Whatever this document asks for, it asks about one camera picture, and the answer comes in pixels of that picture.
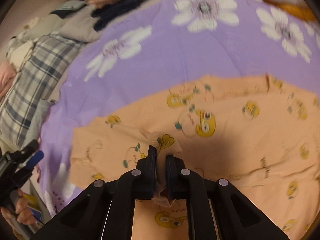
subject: purple fabric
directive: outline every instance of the purple fabric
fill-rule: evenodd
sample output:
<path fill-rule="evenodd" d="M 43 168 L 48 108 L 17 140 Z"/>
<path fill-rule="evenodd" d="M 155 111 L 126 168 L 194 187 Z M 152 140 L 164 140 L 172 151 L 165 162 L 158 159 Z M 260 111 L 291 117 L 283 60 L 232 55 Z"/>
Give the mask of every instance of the purple fabric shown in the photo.
<path fill-rule="evenodd" d="M 101 38 L 86 48 L 68 70 L 68 79 L 60 89 L 60 100 L 51 108 L 42 127 L 44 160 L 40 184 L 43 194 L 53 197 L 53 206 L 60 211 L 81 190 L 76 188 L 69 198 L 52 194 L 52 180 L 61 163 L 68 169 L 74 127 L 88 125 L 95 117 L 105 116 L 147 95 L 167 89 L 205 74 L 219 77 L 260 75 L 265 72 L 320 95 L 320 49 L 316 38 L 309 36 L 304 23 L 288 16 L 289 24 L 297 23 L 305 44 L 312 51 L 307 63 L 299 54 L 290 56 L 261 31 L 263 23 L 256 9 L 270 12 L 270 6 L 254 0 L 234 0 L 238 26 L 218 21 L 215 30 L 188 31 L 188 24 L 177 26 L 172 19 L 178 14 L 175 0 L 163 0 L 111 25 Z M 152 34 L 140 42 L 137 55 L 120 60 L 100 78 L 94 74 L 84 81 L 86 65 L 110 40 L 119 39 L 129 30 L 151 25 Z"/>

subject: white flower print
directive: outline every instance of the white flower print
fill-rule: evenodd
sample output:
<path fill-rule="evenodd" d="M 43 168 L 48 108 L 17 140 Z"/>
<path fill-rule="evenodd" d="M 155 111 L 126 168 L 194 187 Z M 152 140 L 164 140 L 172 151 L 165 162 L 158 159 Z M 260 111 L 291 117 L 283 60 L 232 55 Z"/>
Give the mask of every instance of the white flower print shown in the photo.
<path fill-rule="evenodd" d="M 320 25 L 314 22 L 305 22 L 304 24 L 310 37 L 313 37 L 316 34 L 316 41 L 318 44 L 318 48 L 320 49 Z"/>
<path fill-rule="evenodd" d="M 275 41 L 282 39 L 282 47 L 289 55 L 296 57 L 299 53 L 307 63 L 310 63 L 312 52 L 304 43 L 303 33 L 296 23 L 288 26 L 287 15 L 277 8 L 271 8 L 271 14 L 262 8 L 256 11 L 260 21 L 264 24 L 261 31 L 268 38 Z"/>
<path fill-rule="evenodd" d="M 57 205 L 59 208 L 64 207 L 64 202 L 70 198 L 76 188 L 74 184 L 68 182 L 69 171 L 64 163 L 60 164 L 57 176 L 52 182 L 52 194 L 48 191 L 44 192 L 45 204 L 49 213 L 53 216 L 57 210 Z"/>
<path fill-rule="evenodd" d="M 171 20 L 172 24 L 182 26 L 191 22 L 188 25 L 191 33 L 213 31 L 217 28 L 217 20 L 230 26 L 239 25 L 234 0 L 177 0 L 175 8 L 179 14 Z"/>
<path fill-rule="evenodd" d="M 123 34 L 119 40 L 111 40 L 104 45 L 102 51 L 97 57 L 90 61 L 86 69 L 89 70 L 84 81 L 87 82 L 95 73 L 102 78 L 104 74 L 111 70 L 118 57 L 120 59 L 129 59 L 141 51 L 139 42 L 145 40 L 151 35 L 151 25 L 139 27 L 135 30 Z"/>

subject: plaid fabric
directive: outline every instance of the plaid fabric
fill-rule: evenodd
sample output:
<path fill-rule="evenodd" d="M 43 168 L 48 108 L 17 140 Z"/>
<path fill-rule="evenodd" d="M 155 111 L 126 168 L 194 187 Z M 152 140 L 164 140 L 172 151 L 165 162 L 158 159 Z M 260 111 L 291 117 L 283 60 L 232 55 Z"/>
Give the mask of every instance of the plaid fabric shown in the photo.
<path fill-rule="evenodd" d="M 55 34 L 39 39 L 1 106 L 1 137 L 18 148 L 22 146 L 39 100 L 49 98 L 83 45 Z"/>

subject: bed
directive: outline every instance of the bed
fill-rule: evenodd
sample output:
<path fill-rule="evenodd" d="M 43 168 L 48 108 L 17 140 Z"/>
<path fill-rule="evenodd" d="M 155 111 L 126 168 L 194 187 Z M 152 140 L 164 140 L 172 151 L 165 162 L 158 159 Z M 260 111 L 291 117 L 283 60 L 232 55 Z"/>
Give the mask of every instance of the bed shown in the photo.
<path fill-rule="evenodd" d="M 193 7 L 199 1 L 203 7 Z M 212 12 L 216 22 L 201 21 L 208 4 L 222 8 Z M 281 37 L 266 27 L 275 22 Z M 134 42 L 132 35 L 138 35 Z M 71 64 L 60 100 L 42 127 L 40 184 L 49 211 L 54 215 L 81 192 L 68 182 L 73 128 L 206 74 L 227 78 L 267 72 L 319 95 L 316 36 L 314 27 L 255 0 L 162 0 L 109 26 Z M 293 37 L 299 40 L 294 48 L 287 44 Z M 319 195 L 317 187 L 314 194 Z M 305 209 L 314 214 L 312 221 L 318 208 Z M 305 228 L 289 236 L 300 239 Z"/>

